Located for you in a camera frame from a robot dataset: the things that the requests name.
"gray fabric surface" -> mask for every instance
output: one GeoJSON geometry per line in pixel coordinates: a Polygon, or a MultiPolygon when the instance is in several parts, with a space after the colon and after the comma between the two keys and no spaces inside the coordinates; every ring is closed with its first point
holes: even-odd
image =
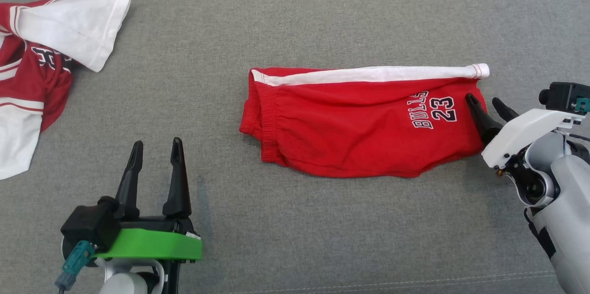
{"type": "MultiPolygon", "coordinates": [[[[132,0],[104,70],[76,73],[31,169],[0,182],[2,292],[55,290],[61,224],[116,192],[137,139],[139,208],[160,213],[179,136],[204,243],[180,293],[560,293],[478,156],[415,179],[315,178],[263,164],[238,126],[248,70],[272,65],[483,62],[486,99],[524,112],[554,80],[590,83],[589,25],[588,0],[132,0]]],[[[85,269],[73,292],[102,279],[85,269]]]]}

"white sleeve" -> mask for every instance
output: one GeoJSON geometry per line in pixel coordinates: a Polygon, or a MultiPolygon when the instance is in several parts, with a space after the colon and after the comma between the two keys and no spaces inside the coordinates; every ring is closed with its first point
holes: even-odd
{"type": "Polygon", "coordinates": [[[93,71],[100,71],[131,0],[51,0],[17,6],[18,36],[53,48],[93,71]]]}
{"type": "Polygon", "coordinates": [[[41,111],[0,106],[0,180],[29,169],[41,131],[41,111]]]}

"red shorts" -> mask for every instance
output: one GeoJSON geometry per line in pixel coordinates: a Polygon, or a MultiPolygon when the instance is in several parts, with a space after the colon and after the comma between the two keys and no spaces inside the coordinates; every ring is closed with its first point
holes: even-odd
{"type": "Polygon", "coordinates": [[[483,148],[464,100],[487,77],[467,67],[252,69],[240,132],[262,160],[335,178],[414,177],[483,148]]]}

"white robotic arm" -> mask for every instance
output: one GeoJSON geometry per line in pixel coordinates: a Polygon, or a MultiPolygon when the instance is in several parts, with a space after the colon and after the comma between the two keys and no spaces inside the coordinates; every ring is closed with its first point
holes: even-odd
{"type": "Polygon", "coordinates": [[[508,121],[504,126],[475,97],[466,97],[485,144],[481,155],[513,181],[529,229],[567,294],[590,294],[590,154],[563,131],[582,123],[589,97],[588,86],[554,82],[539,96],[547,109],[520,116],[495,98],[496,111],[508,121]]]}

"clothing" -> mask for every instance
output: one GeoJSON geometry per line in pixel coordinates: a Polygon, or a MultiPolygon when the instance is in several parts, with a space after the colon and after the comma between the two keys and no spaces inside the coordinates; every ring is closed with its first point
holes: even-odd
{"type": "Polygon", "coordinates": [[[261,158],[336,178],[414,177],[483,148],[464,100],[489,76],[467,67],[252,69],[240,131],[261,158]]]}
{"type": "Polygon", "coordinates": [[[130,0],[0,3],[0,179],[28,170],[77,63],[105,65],[130,0]]]}

